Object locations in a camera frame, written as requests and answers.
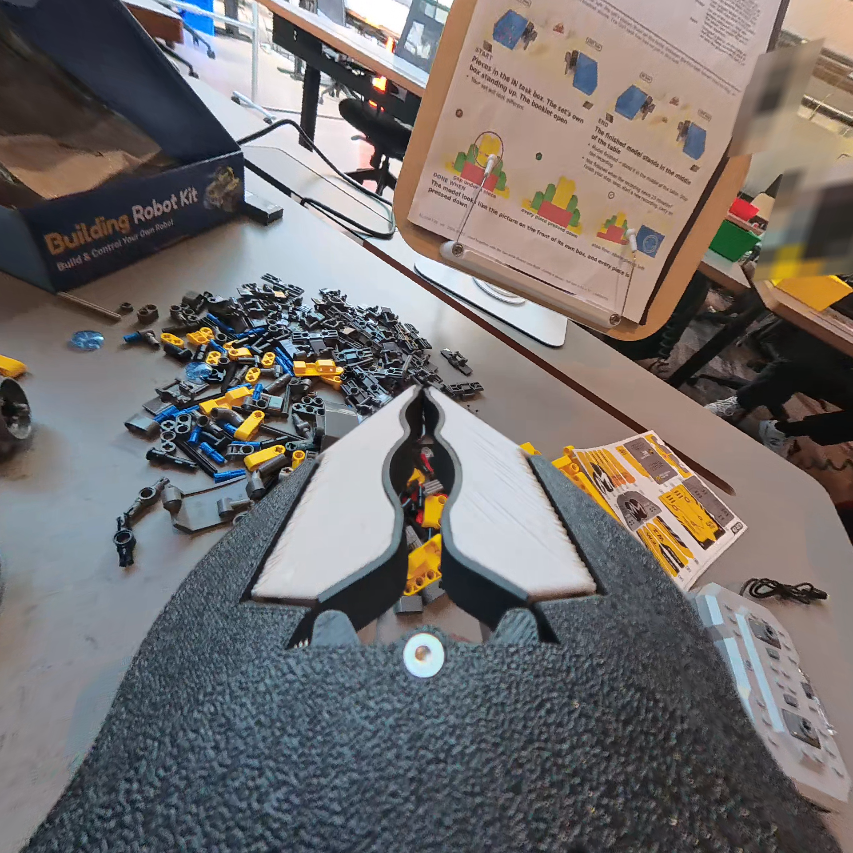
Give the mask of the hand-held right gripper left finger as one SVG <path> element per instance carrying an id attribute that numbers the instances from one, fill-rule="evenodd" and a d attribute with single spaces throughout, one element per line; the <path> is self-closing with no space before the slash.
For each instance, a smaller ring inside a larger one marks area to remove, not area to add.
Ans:
<path id="1" fill-rule="evenodd" d="M 344 613 L 361 630 L 402 596 L 400 494 L 422 403 L 422 388 L 408 388 L 317 457 L 251 588 L 254 602 Z"/>

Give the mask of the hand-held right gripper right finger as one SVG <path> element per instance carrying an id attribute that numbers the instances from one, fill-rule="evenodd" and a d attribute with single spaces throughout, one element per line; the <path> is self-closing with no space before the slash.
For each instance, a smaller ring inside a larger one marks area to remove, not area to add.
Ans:
<path id="1" fill-rule="evenodd" d="M 447 496 L 441 570 L 453 603 L 495 630 L 509 610 L 596 593 L 528 453 L 432 388 L 424 429 Z"/>

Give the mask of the pile of building pieces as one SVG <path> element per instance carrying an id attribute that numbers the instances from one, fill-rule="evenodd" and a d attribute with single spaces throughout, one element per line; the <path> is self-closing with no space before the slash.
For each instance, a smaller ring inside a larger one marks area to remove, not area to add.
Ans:
<path id="1" fill-rule="evenodd" d="M 187 293 L 173 306 L 176 324 L 124 337 L 185 367 L 201 361 L 207 383 L 185 376 L 156 390 L 156 407 L 125 421 L 147 443 L 146 461 L 164 472 L 202 473 L 208 488 L 191 494 L 168 477 L 141 491 L 116 521 L 120 567 L 134 564 L 133 526 L 156 501 L 187 533 L 247 523 L 272 491 L 289 489 L 292 503 L 310 466 L 348 432 L 412 386 L 423 390 L 423 427 L 400 499 L 408 551 L 406 585 L 414 598 L 441 580 L 441 515 L 447 496 L 432 468 L 432 437 L 424 429 L 424 390 L 460 404 L 477 383 L 448 385 L 432 364 L 432 345 L 391 309 L 352 304 L 339 289 L 312 299 L 300 287 L 266 274 L 232 298 Z M 250 575 L 251 599 L 261 563 Z"/>

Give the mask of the yellow toy construction vehicle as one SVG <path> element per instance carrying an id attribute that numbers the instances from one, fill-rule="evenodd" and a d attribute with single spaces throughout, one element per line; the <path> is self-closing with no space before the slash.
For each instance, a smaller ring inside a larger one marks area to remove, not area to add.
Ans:
<path id="1" fill-rule="evenodd" d="M 32 445 L 32 411 L 22 385 L 1 377 L 1 463 L 29 450 Z"/>

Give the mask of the stack of long yellow beams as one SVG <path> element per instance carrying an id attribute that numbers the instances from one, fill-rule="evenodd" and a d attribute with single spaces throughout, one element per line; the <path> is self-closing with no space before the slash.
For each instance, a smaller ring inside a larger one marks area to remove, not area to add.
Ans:
<path id="1" fill-rule="evenodd" d="M 587 495 L 602 510 L 612 517 L 618 526 L 624 528 L 622 521 L 607 502 L 602 491 L 597 487 L 592 477 L 581 465 L 578 455 L 575 452 L 575 448 L 572 445 L 564 447 L 563 454 L 556 460 L 552 461 L 551 464 L 559 470 L 572 485 L 575 485 L 581 492 Z"/>

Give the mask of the yellow sticker sheet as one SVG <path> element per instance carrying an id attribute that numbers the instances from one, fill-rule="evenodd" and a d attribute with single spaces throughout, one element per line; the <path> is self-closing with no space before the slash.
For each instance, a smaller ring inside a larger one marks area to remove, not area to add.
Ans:
<path id="1" fill-rule="evenodd" d="M 656 432 L 579 449 L 567 458 L 596 496 L 682 590 L 747 531 L 745 521 Z"/>

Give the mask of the grey motor hub block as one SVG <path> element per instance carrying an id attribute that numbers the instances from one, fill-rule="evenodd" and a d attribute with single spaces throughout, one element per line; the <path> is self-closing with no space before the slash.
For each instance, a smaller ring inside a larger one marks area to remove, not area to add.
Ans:
<path id="1" fill-rule="evenodd" d="M 717 583 L 687 597 L 758 736 L 798 792 L 829 811 L 847 805 L 851 776 L 835 728 L 789 632 L 770 610 Z"/>

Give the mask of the long grey axle rod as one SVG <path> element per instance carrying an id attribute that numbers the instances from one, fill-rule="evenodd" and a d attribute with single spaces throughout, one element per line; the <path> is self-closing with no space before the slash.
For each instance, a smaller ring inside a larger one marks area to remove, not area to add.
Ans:
<path id="1" fill-rule="evenodd" d="M 123 318 L 123 315 L 116 311 L 111 311 L 99 304 L 94 304 L 88 300 L 73 296 L 70 293 L 57 293 L 56 297 L 65 304 L 70 304 L 75 308 L 97 315 L 112 323 L 120 322 Z"/>

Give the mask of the green storage bin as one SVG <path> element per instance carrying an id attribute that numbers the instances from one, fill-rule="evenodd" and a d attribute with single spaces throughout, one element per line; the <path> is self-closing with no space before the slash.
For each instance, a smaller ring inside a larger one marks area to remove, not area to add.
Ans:
<path id="1" fill-rule="evenodd" d="M 709 251 L 728 261 L 740 261 L 760 242 L 760 235 L 751 229 L 724 220 L 710 242 Z"/>

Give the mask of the blue cardboard kit box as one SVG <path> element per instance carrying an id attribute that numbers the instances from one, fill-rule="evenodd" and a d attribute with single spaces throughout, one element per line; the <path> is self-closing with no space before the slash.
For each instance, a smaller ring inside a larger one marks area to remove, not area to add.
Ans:
<path id="1" fill-rule="evenodd" d="M 66 292 L 235 217 L 240 147 L 123 2 L 2 2 L 18 32 L 178 164 L 2 207 L 2 272 Z"/>

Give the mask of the yellow storage bin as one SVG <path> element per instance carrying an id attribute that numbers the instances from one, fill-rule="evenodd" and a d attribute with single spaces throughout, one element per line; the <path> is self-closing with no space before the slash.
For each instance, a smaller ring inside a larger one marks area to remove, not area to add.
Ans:
<path id="1" fill-rule="evenodd" d="M 837 275 L 786 278 L 772 283 L 778 290 L 818 312 L 825 311 L 852 293 L 852 286 Z"/>

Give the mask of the black swivel chair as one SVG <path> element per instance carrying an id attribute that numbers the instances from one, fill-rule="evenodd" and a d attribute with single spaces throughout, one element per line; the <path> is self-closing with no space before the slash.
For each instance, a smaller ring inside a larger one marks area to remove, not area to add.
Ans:
<path id="1" fill-rule="evenodd" d="M 403 161 L 411 129 L 370 101 L 346 98 L 339 103 L 338 109 L 340 117 L 373 148 L 369 166 L 347 172 L 347 177 L 360 185 L 375 183 L 378 196 L 388 187 L 395 189 L 397 178 L 390 172 L 390 164 L 392 160 Z"/>

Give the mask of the clear plastic bag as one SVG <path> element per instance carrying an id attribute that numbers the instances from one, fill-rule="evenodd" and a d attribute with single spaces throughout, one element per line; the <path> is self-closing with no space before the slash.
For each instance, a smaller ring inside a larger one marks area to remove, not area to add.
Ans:
<path id="1" fill-rule="evenodd" d="M 26 209 L 177 164 L 2 14 L 2 207 Z"/>

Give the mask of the dark wooden table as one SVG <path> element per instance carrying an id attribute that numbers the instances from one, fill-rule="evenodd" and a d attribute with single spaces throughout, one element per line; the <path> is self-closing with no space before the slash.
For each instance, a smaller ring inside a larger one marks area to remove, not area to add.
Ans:
<path id="1" fill-rule="evenodd" d="M 305 63 L 300 126 L 311 141 L 315 138 L 323 75 L 407 127 L 414 127 L 428 72 L 357 31 L 298 5 L 274 1 L 260 4 L 272 13 L 273 43 Z M 388 96 L 372 97 L 373 76 L 388 78 Z"/>

